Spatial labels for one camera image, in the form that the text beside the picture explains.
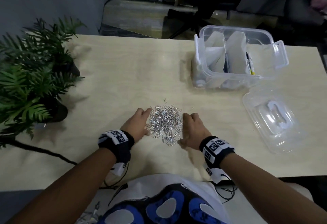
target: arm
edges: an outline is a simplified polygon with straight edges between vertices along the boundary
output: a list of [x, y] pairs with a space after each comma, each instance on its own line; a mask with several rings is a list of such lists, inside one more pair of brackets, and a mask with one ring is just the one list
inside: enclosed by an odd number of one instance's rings
[[[200, 150], [210, 136], [197, 113], [183, 114], [182, 144]], [[268, 223], [327, 223], [327, 212], [287, 184], [236, 155], [227, 154], [219, 164]]]
[[[120, 129], [139, 141], [147, 134], [145, 123], [150, 112], [151, 109], [139, 108]], [[8, 224], [74, 223], [115, 163], [116, 157], [109, 149], [99, 148], [39, 194]]]

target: plastic lid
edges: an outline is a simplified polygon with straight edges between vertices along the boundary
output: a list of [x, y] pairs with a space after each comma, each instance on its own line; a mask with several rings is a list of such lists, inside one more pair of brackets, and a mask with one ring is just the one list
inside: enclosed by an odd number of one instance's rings
[[305, 133], [276, 91], [251, 89], [243, 96], [243, 104], [271, 152], [291, 152], [301, 147]]

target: black wrist band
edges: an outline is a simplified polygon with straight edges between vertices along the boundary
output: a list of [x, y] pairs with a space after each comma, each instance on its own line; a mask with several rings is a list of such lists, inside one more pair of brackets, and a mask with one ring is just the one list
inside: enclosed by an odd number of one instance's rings
[[130, 161], [130, 149], [134, 145], [134, 138], [126, 131], [111, 130], [99, 137], [99, 148], [109, 149], [117, 159], [117, 163]]
[[234, 148], [225, 140], [219, 139], [217, 136], [209, 136], [200, 144], [200, 151], [204, 154], [204, 158], [209, 168], [219, 168], [222, 160], [230, 153], [235, 153]]

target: potted plant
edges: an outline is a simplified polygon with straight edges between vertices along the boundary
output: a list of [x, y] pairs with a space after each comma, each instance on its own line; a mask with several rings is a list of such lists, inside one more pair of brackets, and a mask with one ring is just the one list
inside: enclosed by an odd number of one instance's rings
[[0, 41], [0, 53], [5, 55], [5, 61], [20, 64], [24, 69], [53, 65], [52, 72], [70, 72], [80, 76], [80, 71], [74, 64], [74, 58], [63, 47], [63, 43], [76, 35], [76, 29], [85, 26], [80, 20], [72, 18], [58, 19], [57, 23], [48, 25], [43, 19], [37, 19], [32, 28], [22, 37], [13, 39], [8, 33]]
[[15, 137], [26, 131], [33, 138], [36, 123], [59, 122], [68, 110], [58, 99], [82, 77], [53, 73], [52, 65], [24, 69], [3, 63], [0, 68], [0, 123], [4, 135]]

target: wooden table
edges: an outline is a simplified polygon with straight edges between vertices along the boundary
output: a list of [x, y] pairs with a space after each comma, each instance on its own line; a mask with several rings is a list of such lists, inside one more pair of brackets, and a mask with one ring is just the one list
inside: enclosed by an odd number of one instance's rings
[[[97, 149], [101, 132], [118, 129], [138, 107], [161, 105], [166, 98], [168, 104], [184, 112], [198, 112], [212, 134], [230, 142], [239, 155], [276, 177], [327, 174], [327, 76], [317, 48], [287, 46], [289, 66], [275, 81], [308, 133], [308, 147], [273, 154], [242, 104], [246, 91], [192, 87], [193, 41], [79, 35], [69, 47], [85, 78], [63, 96], [68, 117], [36, 130], [33, 141], [26, 135], [19, 135], [18, 140], [79, 162]], [[122, 182], [163, 172], [198, 181], [209, 179], [199, 151], [169, 147], [161, 140], [145, 137], [131, 153]], [[71, 167], [48, 155], [2, 149], [0, 190], [44, 189]]]

